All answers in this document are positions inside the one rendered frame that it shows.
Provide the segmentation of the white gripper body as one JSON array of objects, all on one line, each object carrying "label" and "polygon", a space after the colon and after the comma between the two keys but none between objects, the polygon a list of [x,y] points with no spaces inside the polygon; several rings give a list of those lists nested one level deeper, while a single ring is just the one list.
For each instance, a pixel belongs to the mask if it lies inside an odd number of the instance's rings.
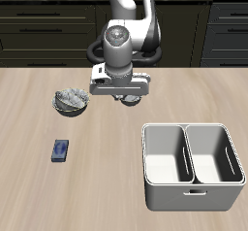
[{"label": "white gripper body", "polygon": [[92,82],[89,91],[92,95],[147,95],[151,78],[146,73],[134,73],[131,81],[124,86]]}]

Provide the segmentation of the small grey patterned bowl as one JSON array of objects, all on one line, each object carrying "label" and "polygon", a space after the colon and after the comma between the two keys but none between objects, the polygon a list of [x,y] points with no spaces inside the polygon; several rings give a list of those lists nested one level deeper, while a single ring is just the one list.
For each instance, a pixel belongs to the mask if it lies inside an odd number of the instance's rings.
[{"label": "small grey patterned bowl", "polygon": [[128,107],[133,107],[136,104],[138,104],[141,100],[141,97],[138,95],[125,95],[122,99],[121,102],[128,106]]}]

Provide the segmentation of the grey white patterned bowl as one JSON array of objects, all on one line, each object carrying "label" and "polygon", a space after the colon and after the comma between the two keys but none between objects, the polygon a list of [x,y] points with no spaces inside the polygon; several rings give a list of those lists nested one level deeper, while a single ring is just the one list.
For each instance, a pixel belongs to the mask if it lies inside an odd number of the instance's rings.
[{"label": "grey white patterned bowl", "polygon": [[83,89],[66,88],[55,92],[51,104],[62,116],[75,117],[86,110],[89,100],[89,94]]}]

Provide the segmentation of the small blue box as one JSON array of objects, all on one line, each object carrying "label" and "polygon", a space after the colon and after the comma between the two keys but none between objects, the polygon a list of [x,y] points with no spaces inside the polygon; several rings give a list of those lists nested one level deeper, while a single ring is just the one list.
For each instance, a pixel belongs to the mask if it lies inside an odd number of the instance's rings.
[{"label": "small blue box", "polygon": [[51,154],[51,161],[65,162],[67,157],[68,146],[68,140],[56,140]]}]

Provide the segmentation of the dark kitchen cupboards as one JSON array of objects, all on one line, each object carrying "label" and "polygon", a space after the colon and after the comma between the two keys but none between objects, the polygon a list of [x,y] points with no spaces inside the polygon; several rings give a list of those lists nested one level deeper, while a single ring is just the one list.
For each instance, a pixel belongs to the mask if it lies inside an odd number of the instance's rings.
[{"label": "dark kitchen cupboards", "polygon": [[[207,5],[158,2],[161,68],[201,65]],[[89,67],[86,49],[111,19],[107,2],[0,5],[0,67]]]}]

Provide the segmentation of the white two-bin basket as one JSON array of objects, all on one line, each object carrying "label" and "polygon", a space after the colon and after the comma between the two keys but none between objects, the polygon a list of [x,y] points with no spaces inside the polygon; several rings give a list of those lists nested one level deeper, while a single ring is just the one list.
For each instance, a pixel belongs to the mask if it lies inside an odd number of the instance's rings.
[{"label": "white two-bin basket", "polygon": [[146,123],[141,143],[151,211],[227,211],[246,183],[221,123]]}]

